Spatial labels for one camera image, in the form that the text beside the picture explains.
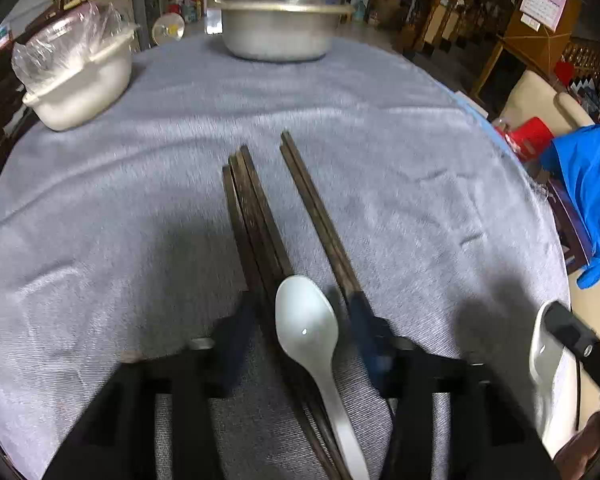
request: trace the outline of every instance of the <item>red container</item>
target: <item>red container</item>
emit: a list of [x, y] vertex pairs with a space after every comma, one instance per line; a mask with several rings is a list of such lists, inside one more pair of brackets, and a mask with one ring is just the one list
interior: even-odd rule
[[522, 162], [538, 158], [549, 147], [554, 134], [539, 118], [534, 117], [504, 138]]

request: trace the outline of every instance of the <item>blue cloth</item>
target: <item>blue cloth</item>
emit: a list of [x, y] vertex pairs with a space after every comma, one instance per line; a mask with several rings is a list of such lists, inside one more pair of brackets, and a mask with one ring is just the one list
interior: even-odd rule
[[578, 286], [595, 285], [600, 279], [600, 124], [552, 140], [540, 162], [562, 179], [592, 243], [593, 257]]

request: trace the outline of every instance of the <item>white pot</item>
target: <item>white pot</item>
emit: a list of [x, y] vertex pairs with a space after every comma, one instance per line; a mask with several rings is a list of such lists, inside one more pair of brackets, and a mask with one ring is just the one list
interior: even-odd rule
[[222, 39], [236, 56], [259, 61], [317, 59], [331, 47], [341, 0], [215, 0], [222, 10]]
[[24, 95], [22, 103], [33, 108], [40, 120], [56, 131], [78, 126], [106, 110], [131, 78], [133, 32], [91, 57], [77, 73], [65, 73], [45, 89]]

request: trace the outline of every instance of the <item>white spoon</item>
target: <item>white spoon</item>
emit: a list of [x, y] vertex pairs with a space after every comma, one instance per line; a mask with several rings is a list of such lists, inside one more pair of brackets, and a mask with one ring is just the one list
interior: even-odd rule
[[368, 480], [365, 457], [333, 381], [338, 320], [322, 291], [305, 276], [289, 276], [276, 294], [276, 332], [285, 353], [314, 378], [353, 480]]

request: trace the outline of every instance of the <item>spoon handle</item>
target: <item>spoon handle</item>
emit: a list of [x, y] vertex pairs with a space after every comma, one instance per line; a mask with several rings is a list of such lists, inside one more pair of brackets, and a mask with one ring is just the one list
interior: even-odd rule
[[322, 395], [324, 407], [331, 421], [333, 433], [335, 434], [338, 447], [342, 453], [349, 474], [353, 480], [369, 480], [369, 472], [366, 469], [365, 456], [362, 454], [360, 444], [353, 432], [342, 398], [333, 381], [333, 373], [323, 373], [314, 380]]

